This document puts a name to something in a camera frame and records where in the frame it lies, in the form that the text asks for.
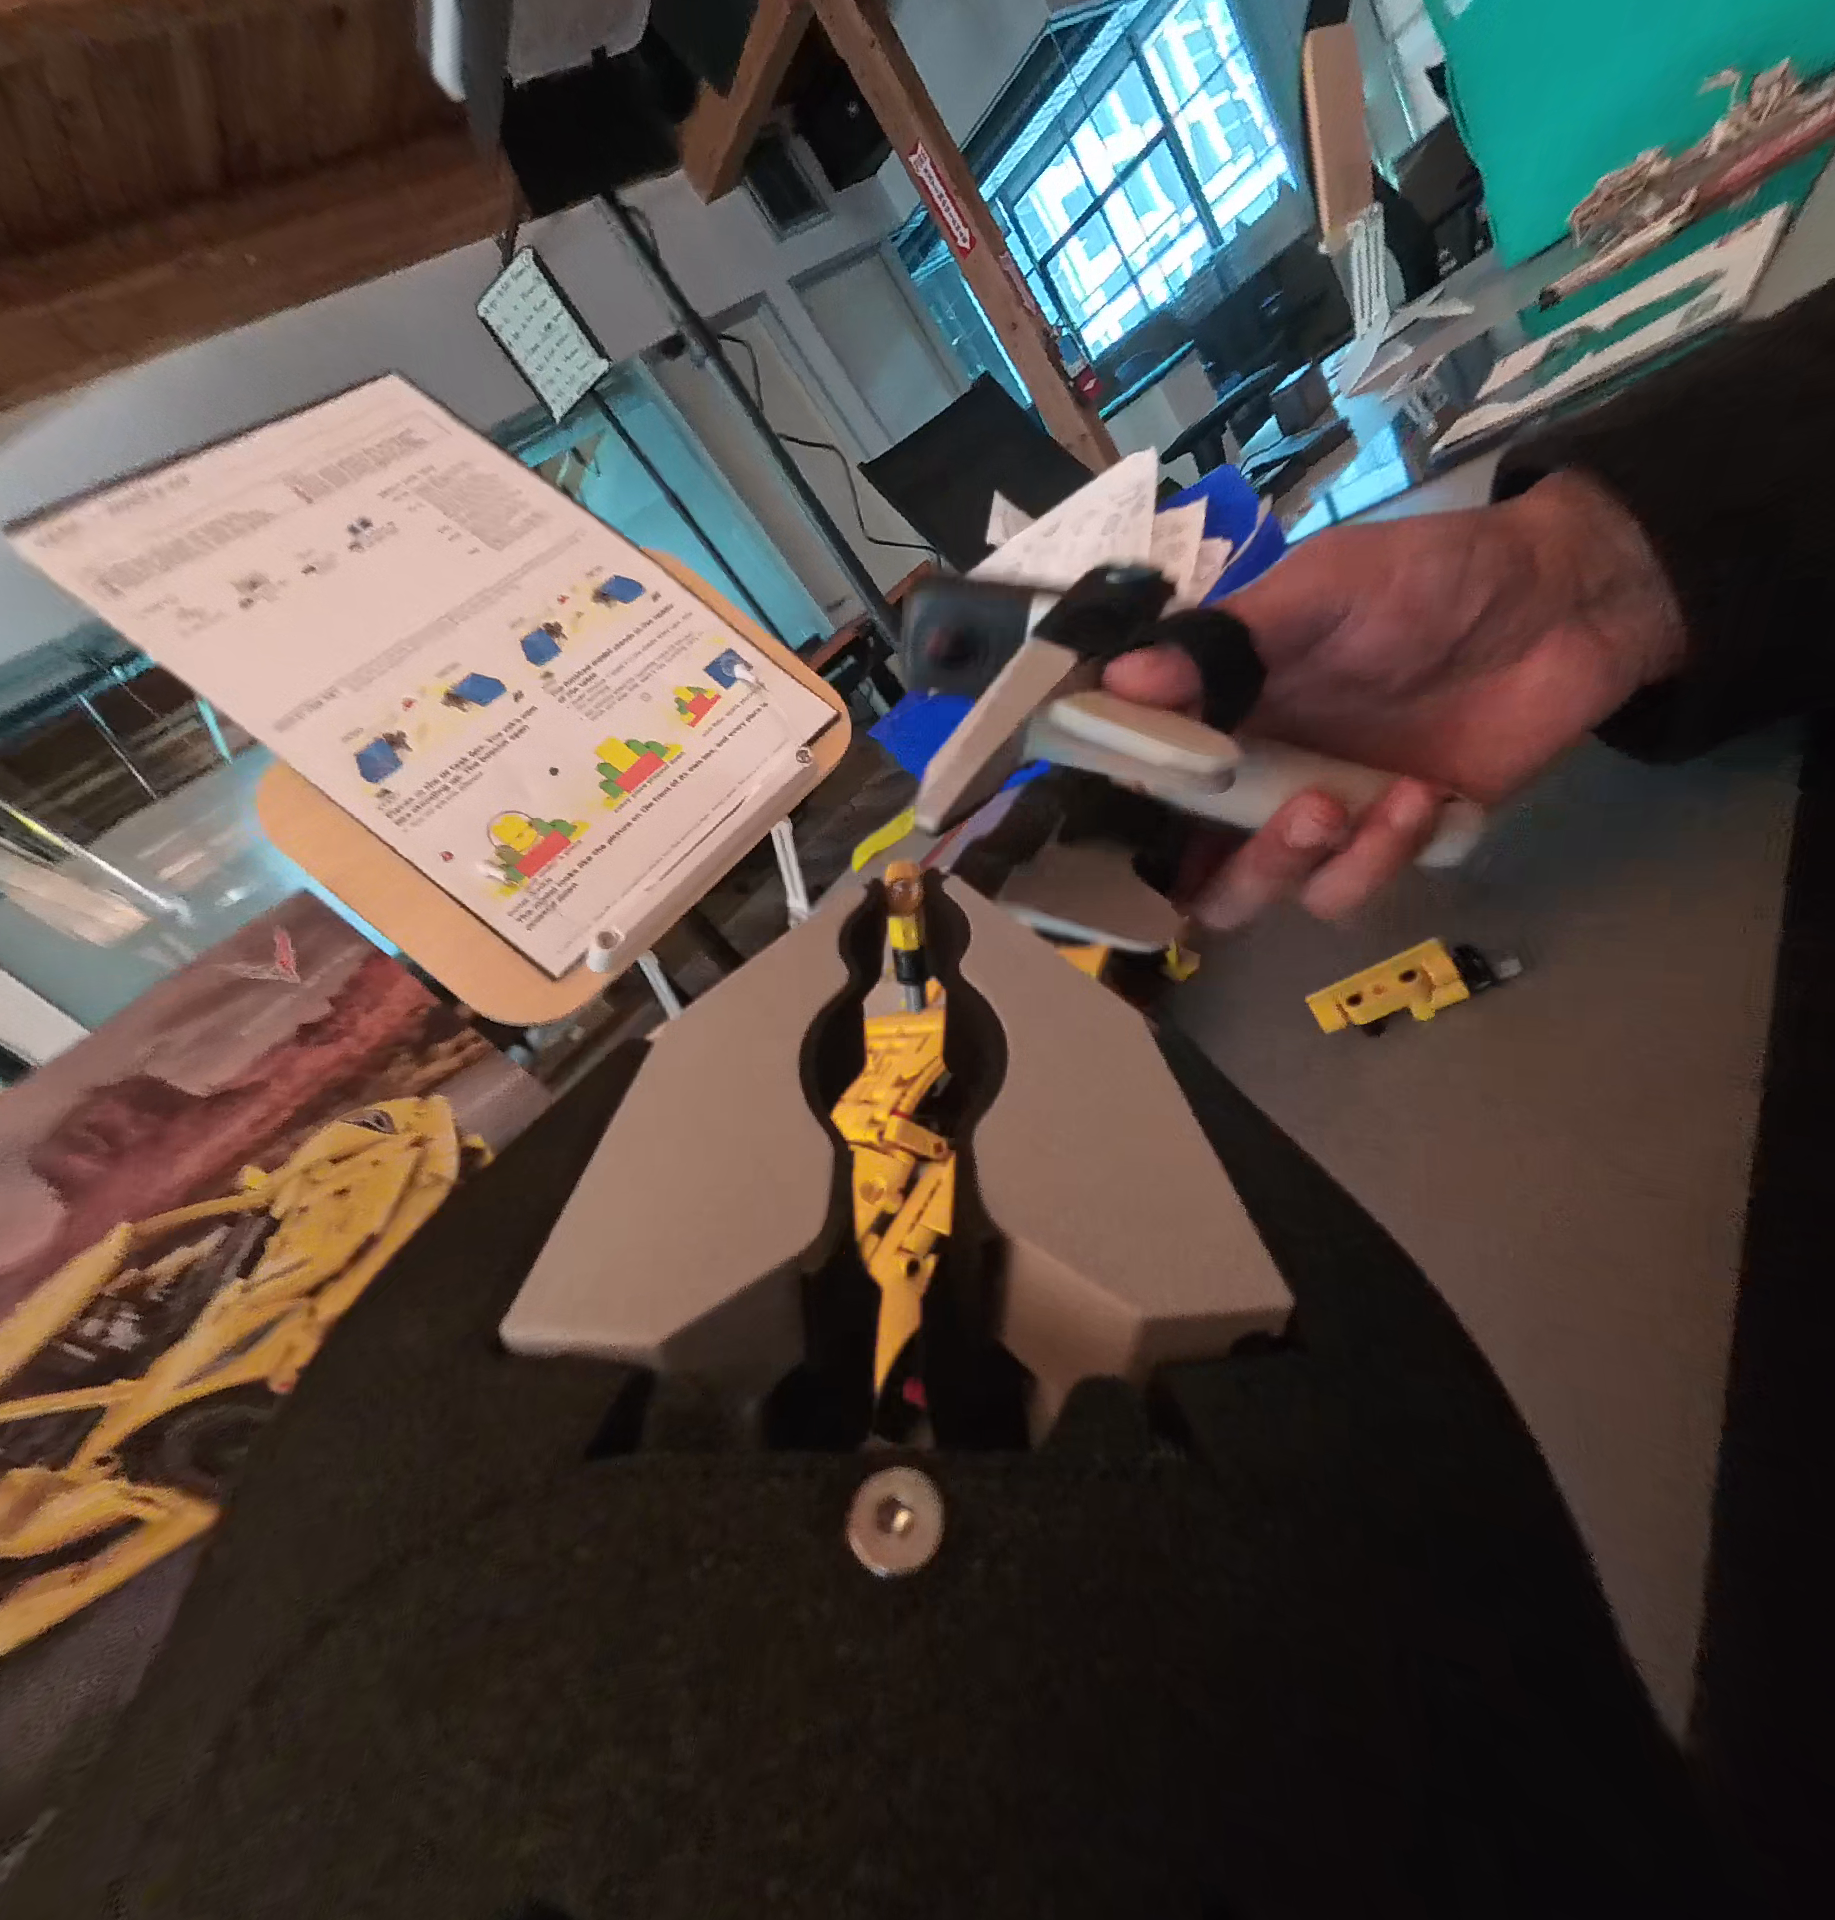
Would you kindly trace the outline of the wooden document stand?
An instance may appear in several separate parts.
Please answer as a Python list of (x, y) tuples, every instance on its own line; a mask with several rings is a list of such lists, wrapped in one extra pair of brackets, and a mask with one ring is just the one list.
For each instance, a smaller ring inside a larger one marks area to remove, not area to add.
[(826, 679), (826, 663), (839, 655), (843, 640), (874, 640), (878, 633), (871, 625), (846, 628), (841, 637), (821, 640), (808, 655), (796, 655), (677, 556), (652, 550), (649, 558), (714, 607), (741, 640), (741, 649), (758, 651), (777, 672), (808, 687), (832, 717), (826, 731), (803, 744), (803, 761), (792, 776), (741, 804), (667, 892), (642, 907), (634, 922), (627, 925), (609, 948), (602, 948), (598, 969), (578, 963), (567, 977), (547, 977), (528, 966), (494, 928), (389, 852), (371, 829), (330, 804), (326, 795), (305, 784), (291, 765), (277, 761), (254, 792), (259, 826), (284, 856), (346, 907), (356, 922), (369, 925), (378, 946), (397, 948), (446, 993), (505, 1026), (546, 1026), (575, 1017), (618, 986), (630, 966), (642, 966), (674, 928), (708, 946), (705, 897), (748, 853), (768, 849), (768, 829), (786, 822), (792, 812), (839, 769), (850, 748), (850, 707)]

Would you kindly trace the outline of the grey desk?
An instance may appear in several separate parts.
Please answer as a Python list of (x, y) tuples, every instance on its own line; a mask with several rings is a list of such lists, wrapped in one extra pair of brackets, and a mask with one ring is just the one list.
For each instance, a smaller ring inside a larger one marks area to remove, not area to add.
[(1746, 1122), (1504, 1092), (1524, 1002), (1245, 1013), (1262, 1106), (1159, 1031), (1292, 1330), (928, 1453), (906, 1577), (863, 1453), (492, 1353), (598, 1070), (334, 1334), (0, 1917), (1757, 1917), (1567, 1505), (1722, 1351)]

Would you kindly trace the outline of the laminated instruction sheet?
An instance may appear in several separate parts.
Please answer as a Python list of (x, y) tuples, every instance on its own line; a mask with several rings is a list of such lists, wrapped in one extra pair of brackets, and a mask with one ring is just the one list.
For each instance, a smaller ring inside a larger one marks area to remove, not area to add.
[(843, 717), (398, 373), (5, 538), (550, 981), (686, 913)]

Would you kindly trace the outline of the person's right hand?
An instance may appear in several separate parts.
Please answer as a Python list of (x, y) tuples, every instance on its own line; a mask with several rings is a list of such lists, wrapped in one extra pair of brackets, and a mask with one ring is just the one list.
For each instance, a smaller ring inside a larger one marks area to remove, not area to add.
[(1306, 788), (1240, 842), (1203, 839), (1183, 887), (1208, 933), (1276, 904), (1351, 918), (1415, 869), (1454, 798), (1504, 804), (1687, 659), (1640, 525), (1574, 471), (1471, 512), (1337, 527), (1221, 612), (1264, 663), (1251, 722), (1391, 784), (1359, 815)]

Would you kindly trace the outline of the yellow brick car model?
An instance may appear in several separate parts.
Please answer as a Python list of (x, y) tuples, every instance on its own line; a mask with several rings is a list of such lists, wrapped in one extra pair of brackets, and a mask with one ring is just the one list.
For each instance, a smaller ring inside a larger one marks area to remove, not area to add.
[(1084, 1379), (1148, 1374), (1213, 1353), (1224, 1315), (1162, 1319), (1102, 1285), (1102, 1251), (1052, 1257), (1014, 1233), (977, 1181), (975, 1133), (1005, 1080), (1005, 1036), (967, 997), (961, 1081), (948, 1080), (948, 990), (919, 1017), (861, 1022), (861, 1077), (832, 1126), (850, 1157), (850, 1233), (861, 1277), (808, 1285), (811, 1363), (843, 1426), (904, 1433), (936, 1411), (944, 1433), (1009, 1444), (1025, 1406), (1049, 1421)]

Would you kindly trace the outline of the hanging paper chart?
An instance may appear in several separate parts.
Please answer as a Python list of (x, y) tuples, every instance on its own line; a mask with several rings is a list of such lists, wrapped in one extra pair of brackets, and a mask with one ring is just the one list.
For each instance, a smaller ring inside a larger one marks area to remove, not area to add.
[(571, 420), (613, 367), (534, 247), (511, 253), (472, 314), (555, 425)]

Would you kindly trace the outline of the blue plastic bin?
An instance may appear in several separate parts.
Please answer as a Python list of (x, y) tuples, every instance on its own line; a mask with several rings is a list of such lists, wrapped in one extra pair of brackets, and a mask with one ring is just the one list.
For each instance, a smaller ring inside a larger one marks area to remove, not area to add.
[[(1213, 589), (1199, 606), (1255, 579), (1283, 556), (1283, 531), (1238, 467), (1218, 467), (1167, 499), (1157, 489), (1162, 515), (1192, 502), (1206, 506), (1206, 538), (1221, 542), (1215, 558), (1206, 551)], [(1034, 522), (998, 496), (985, 527), (992, 551)], [(930, 755), (1019, 646), (1034, 637), (1057, 599), (1060, 591), (973, 582), (968, 575), (930, 577), (911, 589), (901, 640), (904, 698), (871, 725), (871, 739), (904, 774), (917, 778), (924, 774)]]

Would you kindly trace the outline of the tan wooden model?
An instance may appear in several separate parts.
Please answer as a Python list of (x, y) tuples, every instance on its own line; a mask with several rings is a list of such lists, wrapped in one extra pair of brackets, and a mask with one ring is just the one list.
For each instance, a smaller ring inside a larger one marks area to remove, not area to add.
[(1574, 205), (1567, 231), (1576, 247), (1600, 253), (1685, 204), (1711, 200), (1746, 162), (1791, 157), (1794, 140), (1822, 134), (1826, 115), (1835, 113), (1835, 71), (1801, 77), (1791, 58), (1754, 74), (1727, 66), (1698, 83), (1698, 93), (1716, 92), (1727, 93), (1727, 107), (1695, 144), (1680, 152), (1662, 147), (1640, 152)]

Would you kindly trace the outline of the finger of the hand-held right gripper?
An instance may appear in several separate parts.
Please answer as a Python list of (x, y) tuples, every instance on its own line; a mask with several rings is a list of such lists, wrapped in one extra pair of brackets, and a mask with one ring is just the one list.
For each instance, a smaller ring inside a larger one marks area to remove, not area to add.
[(999, 883), (998, 904), (1042, 938), (1080, 948), (1159, 955), (1183, 928), (1176, 907), (1108, 842), (1049, 842)]
[(1025, 640), (930, 755), (912, 804), (917, 829), (937, 839), (982, 812), (1025, 765), (1032, 717), (1076, 690), (1079, 678), (1080, 655), (1041, 637)]

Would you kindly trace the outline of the small yellow grey pin piece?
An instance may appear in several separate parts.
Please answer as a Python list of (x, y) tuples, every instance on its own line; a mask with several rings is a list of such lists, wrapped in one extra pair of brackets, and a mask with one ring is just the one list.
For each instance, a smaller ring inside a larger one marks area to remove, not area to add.
[(904, 1013), (919, 1017), (930, 1002), (930, 960), (924, 936), (924, 874), (912, 861), (893, 861), (883, 874), (884, 946)]

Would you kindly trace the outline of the person's right forearm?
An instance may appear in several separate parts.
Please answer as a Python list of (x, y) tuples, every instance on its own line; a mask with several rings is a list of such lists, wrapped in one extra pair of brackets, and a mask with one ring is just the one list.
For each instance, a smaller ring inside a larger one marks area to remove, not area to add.
[(1511, 445), (1492, 496), (1557, 471), (1633, 519), (1685, 628), (1607, 748), (1669, 765), (1835, 711), (1835, 278)]

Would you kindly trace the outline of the black speaker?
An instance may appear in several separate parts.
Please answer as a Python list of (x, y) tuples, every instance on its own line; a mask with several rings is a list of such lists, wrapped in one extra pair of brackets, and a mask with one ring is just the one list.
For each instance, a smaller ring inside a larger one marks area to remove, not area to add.
[(682, 64), (594, 52), (534, 81), (505, 81), (499, 144), (534, 218), (660, 177), (699, 81)]

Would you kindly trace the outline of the car printed cardboard box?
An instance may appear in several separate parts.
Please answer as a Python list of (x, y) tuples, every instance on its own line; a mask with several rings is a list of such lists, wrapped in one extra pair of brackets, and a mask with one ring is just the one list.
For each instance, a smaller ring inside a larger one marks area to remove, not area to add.
[(0, 1092), (0, 1659), (217, 1524), (536, 1081), (291, 895)]

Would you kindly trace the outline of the metal pole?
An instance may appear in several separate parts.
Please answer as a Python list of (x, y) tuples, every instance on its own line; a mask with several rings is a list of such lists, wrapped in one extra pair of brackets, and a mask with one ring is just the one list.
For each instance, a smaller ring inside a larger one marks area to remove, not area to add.
[(731, 400), (745, 425), (755, 429), (758, 443), (763, 445), (768, 458), (768, 467), (778, 474), (783, 485), (794, 496), (816, 538), (829, 550), (835, 566), (843, 575), (846, 585), (852, 589), (867, 637), (878, 646), (878, 655), (884, 655), (887, 646), (896, 640), (896, 613), (884, 603), (871, 571), (863, 565), (852, 542), (841, 534), (839, 522), (829, 515), (826, 502), (811, 485), (796, 462), (792, 458), (783, 435), (772, 429), (758, 394), (741, 382), (738, 371), (731, 367), (731, 361), (725, 358), (720, 345), (714, 323), (708, 323), (708, 317), (682, 293), (674, 270), (664, 265), (664, 256), (652, 236), (649, 221), (627, 200), (621, 200), (621, 192), (609, 188), (602, 188), (594, 192), (594, 204), (605, 205), (609, 224), (618, 228), (630, 253), (640, 258), (640, 265), (657, 287), (664, 307), (670, 310), (674, 320), (686, 333), (689, 345), (700, 353), (715, 382), (725, 390), (725, 396)]

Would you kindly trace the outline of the yellow beam with black pin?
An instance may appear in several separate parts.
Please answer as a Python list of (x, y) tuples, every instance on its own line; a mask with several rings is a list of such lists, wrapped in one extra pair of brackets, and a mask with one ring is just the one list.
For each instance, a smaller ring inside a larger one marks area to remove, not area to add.
[(1524, 960), (1511, 950), (1427, 938), (1382, 963), (1310, 990), (1306, 1006), (1325, 1036), (1350, 1028), (1382, 1031), (1382, 1026), (1399, 1017), (1431, 1022), (1448, 1006), (1460, 1006), (1465, 1002), (1513, 981), (1520, 973)]

